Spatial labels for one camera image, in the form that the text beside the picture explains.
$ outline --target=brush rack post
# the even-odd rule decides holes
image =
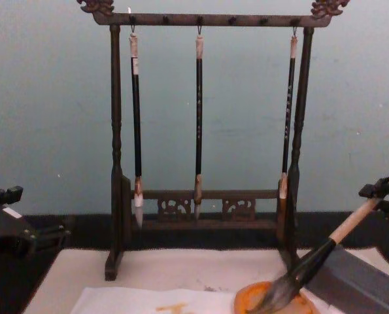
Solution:
[[[111,217],[112,244],[105,264],[105,279],[116,279],[124,251],[131,243],[137,224],[132,218],[130,180],[123,175],[120,165],[122,125],[120,89],[120,26],[214,26],[214,27],[300,27],[304,40],[300,65],[297,103],[292,143],[292,161],[288,170],[287,207],[280,212],[279,191],[274,190],[204,190],[203,200],[222,200],[219,219],[199,219],[192,213],[193,190],[145,190],[144,199],[157,200],[158,219],[144,221],[145,230],[195,229],[260,229],[277,231],[279,251],[288,267],[297,258],[296,203],[299,188],[299,155],[301,133],[305,118],[307,83],[311,60],[312,37],[316,28],[327,27],[332,16],[340,15],[340,7],[349,0],[316,0],[308,16],[298,15],[239,15],[239,14],[127,14],[113,12],[113,0],[77,0],[81,9],[91,13],[95,22],[110,27],[111,37],[111,120],[112,173]],[[256,200],[277,199],[277,221],[260,219],[256,215]]]

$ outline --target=brush handle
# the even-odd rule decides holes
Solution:
[[[330,238],[336,244],[340,243],[353,229],[368,215],[381,201],[380,198],[371,198],[353,212],[332,234]]]

